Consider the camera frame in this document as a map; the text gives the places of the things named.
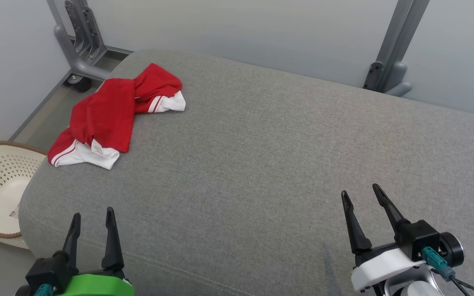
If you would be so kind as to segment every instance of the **black cable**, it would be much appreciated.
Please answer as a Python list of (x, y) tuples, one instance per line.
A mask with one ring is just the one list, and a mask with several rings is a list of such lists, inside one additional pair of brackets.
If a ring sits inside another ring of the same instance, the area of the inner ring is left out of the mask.
[(459, 282), (456, 281), (455, 277), (454, 276), (451, 276), (449, 277), (449, 279), (455, 283), (455, 285), (457, 285), (457, 288), (462, 291), (462, 293), (464, 293), (465, 296), (470, 296), (469, 293), (466, 291), (466, 289), (464, 289), (464, 287), (462, 287), (462, 285), (459, 284)]
[[(433, 273), (440, 274), (440, 273), (438, 273), (438, 271), (436, 271), (436, 269), (434, 269), (434, 268), (431, 268), (431, 271), (432, 271)], [(474, 291), (474, 287), (473, 287), (472, 285), (470, 285), (470, 284), (468, 284), (468, 283), (466, 283), (466, 282), (464, 282), (464, 281), (461, 281), (461, 280), (459, 280), (459, 279), (457, 279), (457, 278), (455, 278), (455, 277), (454, 277), (454, 279), (455, 279), (455, 281), (457, 281), (457, 283), (459, 283), (460, 285), (462, 285), (462, 286), (464, 286), (464, 287), (466, 287), (466, 288), (468, 288), (468, 289), (472, 289), (472, 290)]]

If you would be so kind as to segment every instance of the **gray fabric surface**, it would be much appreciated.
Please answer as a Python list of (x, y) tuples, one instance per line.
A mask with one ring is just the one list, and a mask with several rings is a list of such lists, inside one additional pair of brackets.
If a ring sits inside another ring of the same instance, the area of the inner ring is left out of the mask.
[(183, 82), (186, 111), (137, 115), (111, 171), (45, 162), (21, 202), (34, 255), (81, 212), (78, 264), (98, 268), (113, 206), (139, 296), (357, 295), (340, 192), (380, 245), (393, 233), (379, 183), (461, 240), (457, 275), (474, 285), (474, 114), (199, 54), (137, 52), (113, 76), (151, 62)]

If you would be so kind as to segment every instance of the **gray floor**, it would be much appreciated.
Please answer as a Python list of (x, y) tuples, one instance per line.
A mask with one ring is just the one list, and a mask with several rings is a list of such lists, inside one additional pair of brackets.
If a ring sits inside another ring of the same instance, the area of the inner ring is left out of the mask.
[[(96, 66), (111, 71), (125, 57), (125, 54), (107, 52)], [(25, 126), (15, 142), (48, 150), (59, 133), (68, 127), (72, 107), (95, 92), (101, 83), (93, 81), (91, 89), (84, 93), (60, 86)], [(26, 283), (25, 274), (34, 261), (30, 251), (0, 243), (0, 296), (13, 296), (16, 290)]]

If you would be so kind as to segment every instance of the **teal connector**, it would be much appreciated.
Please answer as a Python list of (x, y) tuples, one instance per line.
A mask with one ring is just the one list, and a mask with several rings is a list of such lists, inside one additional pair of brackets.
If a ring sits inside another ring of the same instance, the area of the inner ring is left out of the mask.
[(34, 296), (52, 296), (54, 295), (54, 291), (51, 289), (51, 285), (49, 284), (42, 284), (39, 289), (36, 291)]
[(422, 249), (422, 259), (438, 271), (446, 282), (449, 282), (451, 280), (450, 278), (456, 274), (453, 268), (447, 266), (447, 261), (442, 258), (437, 251), (434, 251), (432, 247)]

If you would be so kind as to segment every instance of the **stitched seam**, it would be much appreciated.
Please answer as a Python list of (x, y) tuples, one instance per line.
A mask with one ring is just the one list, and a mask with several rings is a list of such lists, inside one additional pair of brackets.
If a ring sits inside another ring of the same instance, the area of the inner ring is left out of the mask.
[[(56, 230), (56, 232), (57, 232), (59, 235), (64, 236), (64, 234), (62, 234), (62, 230), (60, 230), (60, 229), (58, 229), (58, 228), (56, 228), (56, 227), (51, 227), (50, 225), (47, 225), (47, 223), (45, 223), (45, 222), (41, 221), (40, 219), (36, 218), (36, 216), (34, 216), (33, 214), (30, 214), (30, 213), (29, 213), (28, 216), (31, 217), (31, 218), (32, 218), (34, 221), (36, 221), (37, 223), (40, 223), (40, 224), (46, 226), (47, 228), (50, 228), (51, 230), (54, 229), (54, 230)], [(91, 241), (91, 240), (87, 240), (86, 238), (79, 238), (79, 241), (86, 242), (87, 244), (89, 244), (89, 245), (91, 245), (91, 246), (94, 246), (94, 247), (105, 247), (104, 244), (96, 243), (96, 242), (93, 242), (93, 241)], [(235, 291), (239, 291), (239, 292), (241, 292), (241, 293), (243, 293), (243, 294), (250, 295), (250, 296), (255, 296), (254, 294), (250, 294), (250, 293), (248, 293), (248, 292), (241, 291), (241, 290), (239, 290), (239, 289), (230, 287), (229, 285), (225, 285), (225, 284), (219, 283), (219, 282), (217, 282), (217, 281), (214, 281), (214, 280), (208, 279), (208, 278), (206, 278), (206, 277), (200, 276), (200, 275), (198, 275), (198, 274), (195, 274), (195, 273), (192, 273), (192, 272), (189, 272), (189, 271), (186, 271), (186, 270), (177, 268), (177, 267), (175, 267), (175, 266), (170, 266), (170, 265), (168, 265), (168, 264), (163, 264), (162, 262), (158, 262), (158, 261), (156, 261), (156, 260), (152, 260), (152, 259), (149, 259), (149, 258), (146, 258), (146, 257), (142, 257), (142, 256), (139, 256), (139, 255), (130, 253), (130, 252), (123, 251), (123, 253), (126, 253), (126, 254), (130, 255), (130, 257), (133, 257), (133, 260), (135, 260), (135, 261), (137, 261), (137, 262), (141, 262), (141, 263), (143, 263), (143, 264), (147, 264), (147, 265), (153, 266), (152, 264), (149, 264), (149, 263), (144, 262), (144, 261), (136, 260), (135, 258), (136, 258), (136, 257), (139, 257), (139, 258), (141, 258), (141, 259), (145, 259), (145, 260), (147, 260), (147, 261), (151, 261), (151, 262), (154, 262), (154, 263), (156, 263), (156, 264), (160, 264), (160, 265), (162, 265), (162, 266), (168, 266), (169, 268), (173, 268), (173, 269), (175, 269), (175, 270), (179, 270), (179, 271), (185, 272), (185, 273), (187, 273), (187, 274), (193, 275), (194, 277), (198, 277), (198, 278), (205, 279), (205, 280), (207, 280), (207, 281), (210, 281), (210, 282), (212, 282), (212, 283), (216, 283), (216, 284), (221, 285), (221, 286), (223, 286), (223, 287), (226, 287), (226, 288), (229, 288), (229, 289), (232, 289), (232, 290), (235, 290)], [(166, 270), (166, 271), (169, 271), (169, 272), (173, 272), (173, 273), (176, 273), (176, 274), (180, 274), (180, 273), (178, 273), (178, 272), (174, 272), (174, 271), (165, 269), (165, 268), (163, 268), (163, 267), (159, 267), (159, 268), (162, 268), (163, 270)], [(199, 281), (199, 280), (194, 279), (194, 278), (192, 278), (192, 277), (188, 277), (188, 276), (186, 276), (186, 275), (184, 275), (184, 274), (180, 274), (180, 275), (182, 275), (183, 277), (186, 277), (186, 278), (188, 278), (188, 279), (192, 279), (192, 280), (198, 281), (199, 283), (203, 283), (203, 284), (205, 284), (205, 285), (208, 285), (208, 286), (211, 286), (211, 287), (220, 289), (220, 290), (222, 290), (222, 291), (226, 291), (226, 290), (224, 290), (224, 289), (221, 289), (221, 288), (212, 286), (212, 285), (210, 285), (210, 284), (208, 284), (208, 283), (205, 283), (205, 282), (203, 282), (203, 281)]]

